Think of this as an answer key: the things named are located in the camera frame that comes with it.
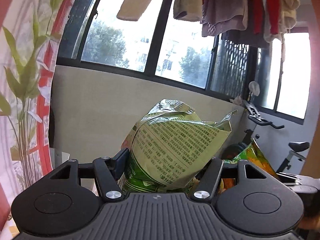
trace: black saddle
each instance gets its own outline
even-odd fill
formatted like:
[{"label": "black saddle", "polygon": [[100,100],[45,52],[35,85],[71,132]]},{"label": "black saddle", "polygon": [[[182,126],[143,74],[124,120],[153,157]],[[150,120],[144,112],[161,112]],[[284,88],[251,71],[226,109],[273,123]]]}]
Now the black saddle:
[{"label": "black saddle", "polygon": [[310,147],[310,143],[308,142],[291,142],[289,143],[289,147],[296,153],[303,152]]}]

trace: plastic bag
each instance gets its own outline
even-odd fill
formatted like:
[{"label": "plastic bag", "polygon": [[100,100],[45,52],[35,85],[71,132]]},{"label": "plastic bag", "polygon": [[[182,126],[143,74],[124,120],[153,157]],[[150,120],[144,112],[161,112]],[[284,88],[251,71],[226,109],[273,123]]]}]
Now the plastic bag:
[{"label": "plastic bag", "polygon": [[122,143],[130,156],[120,188],[124,193],[190,191],[194,176],[231,133],[233,113],[219,123],[202,122],[191,106],[163,99]]}]

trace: building window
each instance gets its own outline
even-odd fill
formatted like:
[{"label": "building window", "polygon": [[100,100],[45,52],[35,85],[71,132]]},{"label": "building window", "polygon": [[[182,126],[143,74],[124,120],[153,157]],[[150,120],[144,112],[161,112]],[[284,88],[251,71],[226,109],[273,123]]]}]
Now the building window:
[{"label": "building window", "polygon": [[284,39],[285,48],[275,39],[270,51],[259,50],[256,81],[261,94],[254,101],[262,111],[302,123],[310,87],[309,33],[297,27]]},{"label": "building window", "polygon": [[173,19],[174,0],[152,0],[136,22],[124,0],[75,0],[57,64],[112,72],[229,101],[247,97],[248,46],[202,37],[199,22]]}]

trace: curtain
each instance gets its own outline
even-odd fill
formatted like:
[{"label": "curtain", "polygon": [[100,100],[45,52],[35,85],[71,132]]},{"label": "curtain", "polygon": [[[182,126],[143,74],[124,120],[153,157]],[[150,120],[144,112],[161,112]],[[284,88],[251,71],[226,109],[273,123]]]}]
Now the curtain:
[{"label": "curtain", "polygon": [[49,173],[49,104],[63,28],[74,0],[0,0],[0,239],[10,206]]}]

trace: silver screw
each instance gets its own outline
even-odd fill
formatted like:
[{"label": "silver screw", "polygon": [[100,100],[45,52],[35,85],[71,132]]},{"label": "silver screw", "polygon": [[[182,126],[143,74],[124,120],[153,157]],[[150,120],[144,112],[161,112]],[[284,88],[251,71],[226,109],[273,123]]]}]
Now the silver screw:
[{"label": "silver screw", "polygon": [[106,193],[107,198],[116,199],[121,197],[121,192],[112,190]]},{"label": "silver screw", "polygon": [[200,190],[193,193],[196,198],[208,198],[210,196],[209,192]]}]

